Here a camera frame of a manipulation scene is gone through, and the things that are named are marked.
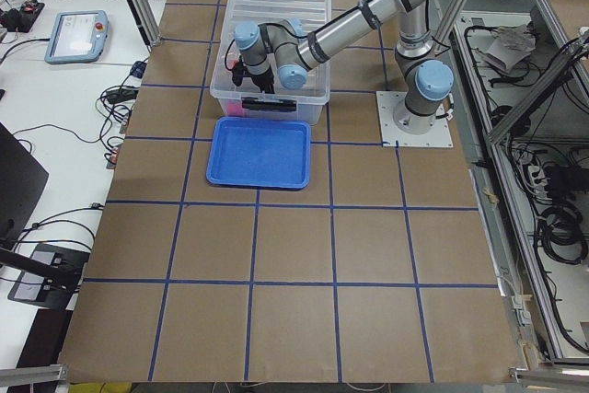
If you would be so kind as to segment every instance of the metal base plate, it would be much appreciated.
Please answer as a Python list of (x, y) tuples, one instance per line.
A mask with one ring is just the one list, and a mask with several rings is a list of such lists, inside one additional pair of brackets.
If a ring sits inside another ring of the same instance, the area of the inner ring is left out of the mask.
[[(401, 131), (393, 122), (393, 109), (405, 98), (405, 92), (376, 92), (378, 104), (378, 119), (380, 120), (380, 133), (383, 138), (383, 146), (395, 147), (454, 147), (452, 136), (446, 119), (436, 120), (432, 129), (424, 135), (413, 135)], [(440, 105), (439, 114), (443, 114), (444, 107)]]

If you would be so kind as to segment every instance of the clear plastic storage bin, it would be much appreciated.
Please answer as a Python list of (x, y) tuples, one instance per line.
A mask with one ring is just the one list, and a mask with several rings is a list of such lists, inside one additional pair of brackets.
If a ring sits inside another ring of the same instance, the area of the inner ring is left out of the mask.
[[(211, 83), (211, 94), (219, 100), (225, 115), (299, 120), (309, 124), (319, 120), (321, 110), (329, 100), (329, 63), (310, 71), (302, 89), (292, 90), (280, 84), (271, 55), (275, 94), (260, 93), (249, 78), (244, 79), (241, 87), (236, 87), (231, 80), (231, 72), (225, 69), (225, 53), (238, 23), (246, 20), (256, 23), (278, 22), (287, 18), (299, 18), (304, 32), (317, 29), (331, 19), (331, 0), (228, 1)], [(234, 44), (229, 50), (227, 61), (234, 61), (238, 57), (239, 51)]]

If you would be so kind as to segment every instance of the robotic arm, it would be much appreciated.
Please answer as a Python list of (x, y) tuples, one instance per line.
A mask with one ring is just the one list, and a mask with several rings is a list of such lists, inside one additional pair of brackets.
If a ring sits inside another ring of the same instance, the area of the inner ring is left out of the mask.
[(268, 60), (273, 53), (281, 84), (287, 89), (305, 85), (307, 72), (401, 14), (396, 60), (409, 93), (395, 110), (395, 122), (408, 133), (426, 133), (453, 85), (451, 70), (434, 60), (427, 23), (427, 0), (360, 0), (358, 5), (321, 28), (304, 34), (298, 20), (258, 25), (242, 22), (234, 37), (241, 54), (234, 67), (234, 83), (251, 77), (261, 92), (274, 93), (274, 74)]

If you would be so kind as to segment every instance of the black stand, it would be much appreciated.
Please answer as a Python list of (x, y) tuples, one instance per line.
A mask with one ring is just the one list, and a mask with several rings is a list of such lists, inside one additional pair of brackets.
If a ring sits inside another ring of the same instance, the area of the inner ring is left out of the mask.
[[(0, 248), (0, 263), (23, 271), (8, 294), (8, 299), (34, 306), (65, 309), (72, 295), (77, 292), (89, 254), (44, 243), (37, 245), (33, 256), (36, 252), (46, 252), (43, 255), (50, 262), (45, 264)], [(42, 280), (26, 283), (31, 281), (31, 274), (40, 276)]]

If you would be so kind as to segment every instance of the black handle on bin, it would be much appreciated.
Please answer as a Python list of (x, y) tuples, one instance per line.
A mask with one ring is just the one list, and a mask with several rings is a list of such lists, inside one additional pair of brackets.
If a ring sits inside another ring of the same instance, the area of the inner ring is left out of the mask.
[(296, 101), (262, 101), (252, 97), (241, 99), (241, 106), (246, 110), (270, 110), (273, 112), (295, 112)]

